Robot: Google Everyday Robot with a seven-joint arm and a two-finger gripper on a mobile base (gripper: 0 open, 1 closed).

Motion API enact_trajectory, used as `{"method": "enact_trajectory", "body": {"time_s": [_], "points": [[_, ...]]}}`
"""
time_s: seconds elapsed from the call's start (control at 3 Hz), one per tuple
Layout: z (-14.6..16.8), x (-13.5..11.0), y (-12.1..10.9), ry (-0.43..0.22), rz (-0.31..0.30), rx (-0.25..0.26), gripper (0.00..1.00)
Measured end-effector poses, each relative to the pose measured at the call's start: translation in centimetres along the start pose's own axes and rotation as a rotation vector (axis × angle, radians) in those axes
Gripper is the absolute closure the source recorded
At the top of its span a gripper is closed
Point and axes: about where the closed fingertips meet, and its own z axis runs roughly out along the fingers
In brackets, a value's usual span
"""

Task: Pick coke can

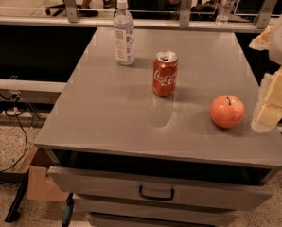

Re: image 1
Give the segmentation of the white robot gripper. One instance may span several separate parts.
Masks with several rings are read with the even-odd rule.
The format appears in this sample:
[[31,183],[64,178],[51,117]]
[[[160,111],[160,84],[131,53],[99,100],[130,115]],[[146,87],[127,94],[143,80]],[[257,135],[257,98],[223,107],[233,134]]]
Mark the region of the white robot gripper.
[[[269,49],[271,61],[282,65],[282,14],[273,24],[249,43],[249,47],[262,51]],[[251,128],[268,132],[282,118],[282,66],[273,75],[266,73],[261,81]]]

